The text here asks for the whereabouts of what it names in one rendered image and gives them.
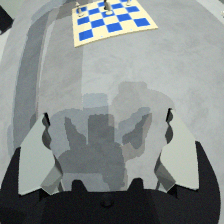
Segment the blue and white chessboard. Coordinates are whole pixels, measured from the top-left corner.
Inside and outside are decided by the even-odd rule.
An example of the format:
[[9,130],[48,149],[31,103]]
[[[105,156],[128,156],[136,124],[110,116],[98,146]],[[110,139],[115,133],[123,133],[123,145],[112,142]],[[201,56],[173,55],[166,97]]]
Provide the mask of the blue and white chessboard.
[[109,0],[111,15],[106,15],[104,0],[80,6],[84,15],[78,17],[78,8],[72,9],[75,48],[101,40],[150,30],[158,27],[136,0]]

